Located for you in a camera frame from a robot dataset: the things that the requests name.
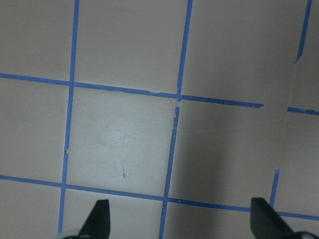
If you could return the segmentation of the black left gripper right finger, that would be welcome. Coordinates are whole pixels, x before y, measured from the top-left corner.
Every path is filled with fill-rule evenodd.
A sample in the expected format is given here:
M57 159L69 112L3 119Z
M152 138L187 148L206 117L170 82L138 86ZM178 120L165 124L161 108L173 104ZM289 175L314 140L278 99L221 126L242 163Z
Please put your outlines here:
M298 238L264 198L251 199L250 228L256 239Z

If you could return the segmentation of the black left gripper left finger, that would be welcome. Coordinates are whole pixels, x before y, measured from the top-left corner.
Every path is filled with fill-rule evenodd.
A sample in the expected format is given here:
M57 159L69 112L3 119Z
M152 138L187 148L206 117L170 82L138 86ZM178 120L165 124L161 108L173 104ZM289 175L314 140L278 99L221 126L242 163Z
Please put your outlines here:
M78 239L108 239L111 231L109 200L98 200L80 229Z

